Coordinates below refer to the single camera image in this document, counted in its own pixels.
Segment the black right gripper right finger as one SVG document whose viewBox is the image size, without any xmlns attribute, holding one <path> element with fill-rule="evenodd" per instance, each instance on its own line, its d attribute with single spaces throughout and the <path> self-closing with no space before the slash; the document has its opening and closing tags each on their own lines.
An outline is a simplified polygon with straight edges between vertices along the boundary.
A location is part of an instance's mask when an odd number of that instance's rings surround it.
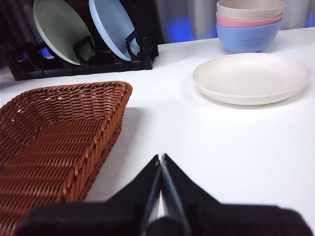
<svg viewBox="0 0 315 236">
<path fill-rule="evenodd" d="M 186 236 L 311 236 L 296 211 L 271 205 L 223 204 L 194 183 L 167 155 L 161 161 L 169 214 Z"/>
</svg>

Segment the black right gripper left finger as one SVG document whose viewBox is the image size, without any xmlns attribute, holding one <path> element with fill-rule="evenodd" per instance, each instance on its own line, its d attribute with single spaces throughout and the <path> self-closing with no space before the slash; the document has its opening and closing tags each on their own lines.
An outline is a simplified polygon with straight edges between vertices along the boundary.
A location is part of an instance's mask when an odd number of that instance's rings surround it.
<svg viewBox="0 0 315 236">
<path fill-rule="evenodd" d="M 54 203 L 26 214 L 17 236 L 140 236 L 159 196 L 160 161 L 155 155 L 124 188 L 101 202 Z"/>
</svg>

